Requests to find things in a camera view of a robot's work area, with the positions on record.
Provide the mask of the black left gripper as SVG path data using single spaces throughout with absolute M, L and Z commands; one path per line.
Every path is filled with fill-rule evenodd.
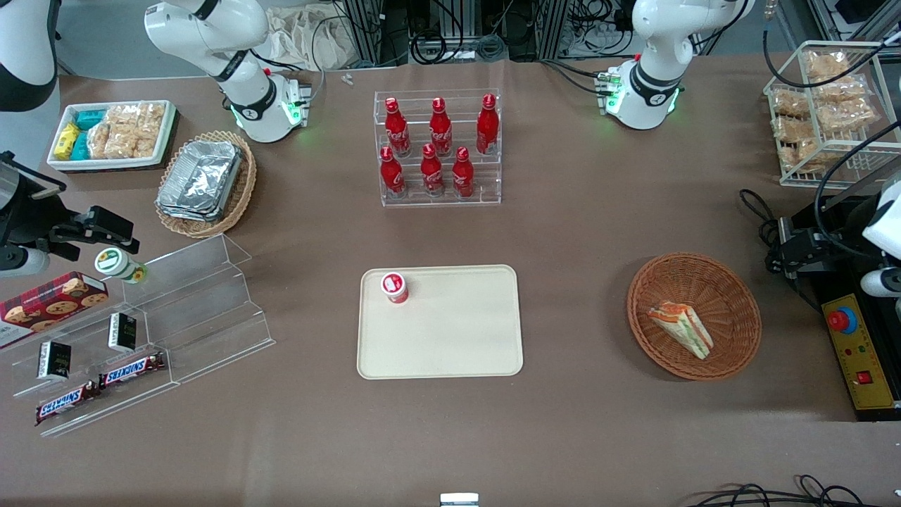
M 859 273 L 881 266 L 881 250 L 863 237 L 864 228 L 876 214 L 876 200 L 843 200 L 825 211 L 824 200 L 815 200 L 814 224 L 818 227 L 797 227 L 791 216 L 779 218 L 779 243 L 768 247 L 768 272 L 794 275 L 810 263 L 804 256 L 785 244 L 818 244 L 819 227 L 829 234 L 825 241 L 829 253 Z

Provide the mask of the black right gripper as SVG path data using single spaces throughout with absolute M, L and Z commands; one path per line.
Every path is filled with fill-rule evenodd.
M 106 244 L 139 253 L 131 221 L 103 206 L 91 206 L 84 224 L 61 200 L 67 184 L 30 169 L 2 153 L 2 247 L 41 248 L 44 243 L 88 243 L 87 230 L 102 234 Z

